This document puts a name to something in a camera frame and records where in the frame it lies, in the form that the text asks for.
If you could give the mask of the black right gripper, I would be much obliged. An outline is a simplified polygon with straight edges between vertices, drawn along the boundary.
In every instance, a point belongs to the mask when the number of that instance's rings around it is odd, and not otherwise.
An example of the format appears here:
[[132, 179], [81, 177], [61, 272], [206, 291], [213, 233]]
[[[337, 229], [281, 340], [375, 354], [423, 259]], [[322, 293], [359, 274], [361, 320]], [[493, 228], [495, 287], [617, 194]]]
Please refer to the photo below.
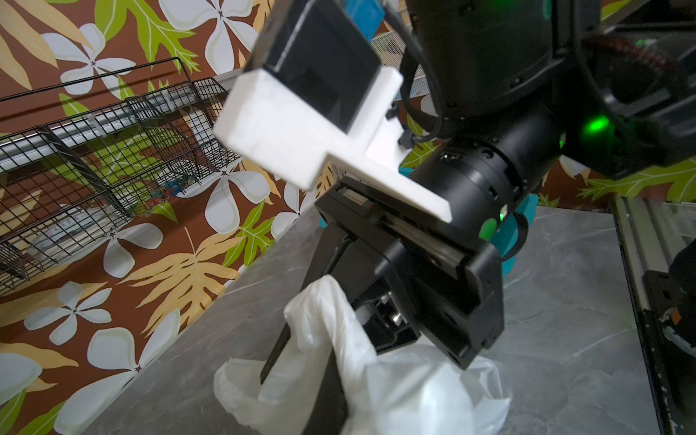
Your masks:
[[[300, 292], [330, 275], [377, 353], [425, 335], [465, 370], [504, 329], [501, 256], [489, 242], [369, 188], [339, 181], [315, 204], [327, 224]], [[264, 364], [268, 378], [291, 338], [285, 324]]]

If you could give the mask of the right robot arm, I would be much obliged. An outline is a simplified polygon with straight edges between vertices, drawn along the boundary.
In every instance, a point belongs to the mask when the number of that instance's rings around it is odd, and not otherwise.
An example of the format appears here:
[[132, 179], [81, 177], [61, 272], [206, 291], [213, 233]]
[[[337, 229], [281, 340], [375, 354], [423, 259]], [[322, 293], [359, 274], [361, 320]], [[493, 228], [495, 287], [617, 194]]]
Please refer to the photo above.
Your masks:
[[352, 170], [319, 199], [327, 222], [307, 274], [335, 278], [367, 313], [378, 353], [426, 335], [466, 368], [503, 330], [493, 235], [529, 219], [520, 204], [562, 156], [611, 179], [695, 153], [695, 6], [650, 1], [612, 25], [596, 1], [411, 1], [387, 11], [435, 112], [404, 103], [444, 139], [403, 197]]

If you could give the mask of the white printed bag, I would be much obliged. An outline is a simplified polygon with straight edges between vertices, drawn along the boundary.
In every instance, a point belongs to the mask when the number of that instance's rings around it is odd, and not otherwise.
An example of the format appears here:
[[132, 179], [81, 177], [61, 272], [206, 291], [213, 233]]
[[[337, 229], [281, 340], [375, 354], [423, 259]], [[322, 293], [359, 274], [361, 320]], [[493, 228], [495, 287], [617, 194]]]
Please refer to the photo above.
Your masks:
[[349, 415], [340, 434], [496, 434], [512, 393], [500, 365], [462, 370], [430, 341], [379, 355], [339, 283], [321, 277], [292, 299], [291, 338], [261, 384], [263, 363], [231, 359], [213, 388], [237, 422], [262, 434], [315, 434], [315, 401], [335, 352]]

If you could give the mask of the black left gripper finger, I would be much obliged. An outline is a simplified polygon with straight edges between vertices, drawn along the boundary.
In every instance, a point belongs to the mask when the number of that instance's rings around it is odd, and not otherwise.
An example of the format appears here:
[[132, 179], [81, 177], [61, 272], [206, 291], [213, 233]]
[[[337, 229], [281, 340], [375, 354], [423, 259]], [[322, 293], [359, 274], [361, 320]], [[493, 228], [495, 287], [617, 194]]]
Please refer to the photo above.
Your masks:
[[315, 434], [340, 434], [348, 415], [348, 402], [333, 352], [315, 401]]

